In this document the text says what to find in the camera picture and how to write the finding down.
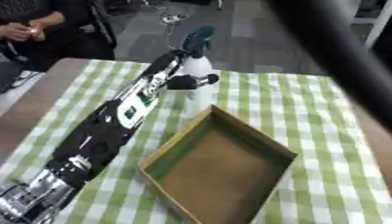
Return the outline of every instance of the person's hand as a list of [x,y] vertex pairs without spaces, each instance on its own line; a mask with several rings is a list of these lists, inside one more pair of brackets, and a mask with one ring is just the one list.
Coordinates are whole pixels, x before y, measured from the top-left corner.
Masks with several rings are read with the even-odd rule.
[[10,23],[7,25],[0,25],[0,38],[24,42],[31,35],[30,28],[22,24]]
[[31,36],[36,41],[44,41],[46,35],[44,33],[44,26],[37,20],[32,20],[29,22]]

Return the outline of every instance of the table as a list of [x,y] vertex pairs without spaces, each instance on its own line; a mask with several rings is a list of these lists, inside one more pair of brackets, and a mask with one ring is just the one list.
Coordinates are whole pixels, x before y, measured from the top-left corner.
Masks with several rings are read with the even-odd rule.
[[[95,60],[88,66],[87,63],[75,59],[62,60],[29,94],[0,117],[0,149],[6,154],[7,150],[3,149],[8,149],[8,153],[15,149],[56,102],[51,112],[0,169],[0,176],[13,172],[16,177],[26,179],[38,172],[54,145],[76,124],[74,120],[81,119],[95,108],[95,104],[109,98],[125,80],[145,67]],[[83,74],[74,80],[84,67]],[[354,115],[349,113],[350,105],[338,88],[330,86],[329,79],[229,72],[222,72],[221,77],[220,93],[217,95],[219,106],[302,155],[255,223],[392,221],[390,196],[382,182],[382,175]],[[56,101],[73,80],[73,85]],[[90,183],[80,197],[61,213],[56,223],[177,223],[172,212],[165,210],[144,189],[133,168],[137,161],[147,157],[186,123],[181,114],[183,97],[182,94],[166,93],[160,108],[149,116],[137,138],[132,139],[103,175]],[[359,112],[358,117],[374,154],[379,158],[384,177],[390,178],[390,168],[385,165],[386,157],[390,155],[388,143],[380,141],[390,142],[390,137],[360,108],[355,109]],[[304,112],[309,111],[318,113],[306,116]],[[58,115],[66,116],[68,122],[60,122]],[[42,128],[46,125],[52,126],[50,133]],[[345,131],[335,132],[337,127],[345,127]],[[31,166],[13,166],[19,159]]]

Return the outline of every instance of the gray carpet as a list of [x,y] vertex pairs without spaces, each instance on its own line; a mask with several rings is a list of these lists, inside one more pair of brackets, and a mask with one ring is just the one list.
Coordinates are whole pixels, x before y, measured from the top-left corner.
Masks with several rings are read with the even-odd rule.
[[[162,10],[142,8],[136,15],[114,17],[119,46],[118,60],[152,62],[168,51],[167,29],[159,23]],[[217,69],[243,73],[323,74],[274,19],[260,0],[225,0],[224,10],[216,4],[198,6],[170,3],[170,13],[191,16],[177,25],[170,43],[178,46],[184,35],[203,25],[215,27],[209,59]]]

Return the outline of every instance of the black pole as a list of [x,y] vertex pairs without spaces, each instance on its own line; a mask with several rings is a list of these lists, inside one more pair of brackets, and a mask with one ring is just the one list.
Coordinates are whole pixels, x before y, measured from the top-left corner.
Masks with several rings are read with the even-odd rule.
[[300,45],[378,122],[392,131],[392,74],[368,52],[331,0],[268,0]]

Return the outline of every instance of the person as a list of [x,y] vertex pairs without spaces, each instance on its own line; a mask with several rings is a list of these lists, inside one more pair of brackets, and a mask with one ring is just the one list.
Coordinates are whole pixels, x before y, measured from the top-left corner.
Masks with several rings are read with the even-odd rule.
[[0,0],[0,39],[10,41],[35,71],[65,57],[113,60],[101,33],[79,29],[88,20],[83,0]]

